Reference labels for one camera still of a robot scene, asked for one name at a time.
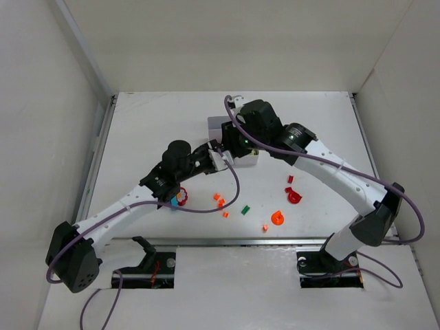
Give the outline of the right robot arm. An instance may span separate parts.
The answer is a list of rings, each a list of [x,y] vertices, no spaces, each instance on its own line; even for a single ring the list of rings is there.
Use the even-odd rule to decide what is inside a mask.
[[[303,125],[282,124],[264,100],[243,102],[226,96],[223,103],[230,121],[222,126],[222,143],[233,156],[242,157],[252,149],[267,151],[320,180],[357,212],[327,238],[318,253],[321,261],[334,265],[364,246],[382,244],[402,204],[404,189],[399,184],[384,183],[346,164]]]

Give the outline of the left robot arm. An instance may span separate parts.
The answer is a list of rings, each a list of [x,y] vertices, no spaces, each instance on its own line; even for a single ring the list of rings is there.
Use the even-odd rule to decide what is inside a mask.
[[[169,206],[182,182],[224,171],[231,164],[230,153],[214,140],[195,150],[183,140],[171,142],[162,160],[119,200],[75,225],[63,222],[56,227],[46,256],[47,281],[62,283],[72,293],[89,286],[108,287],[114,272],[141,265],[151,248],[141,237],[121,246],[111,246],[110,241],[142,217]]]

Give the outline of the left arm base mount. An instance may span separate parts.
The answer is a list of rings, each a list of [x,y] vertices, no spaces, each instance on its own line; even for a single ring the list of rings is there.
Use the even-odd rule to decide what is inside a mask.
[[[123,289],[173,289],[176,251],[157,250],[144,237],[132,238],[142,248],[143,258],[133,267],[120,269]]]

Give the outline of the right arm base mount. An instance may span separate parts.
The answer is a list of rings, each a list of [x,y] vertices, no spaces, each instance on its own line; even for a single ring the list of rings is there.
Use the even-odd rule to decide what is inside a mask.
[[[296,258],[302,289],[364,287],[355,252],[342,261],[323,251],[297,251]]]

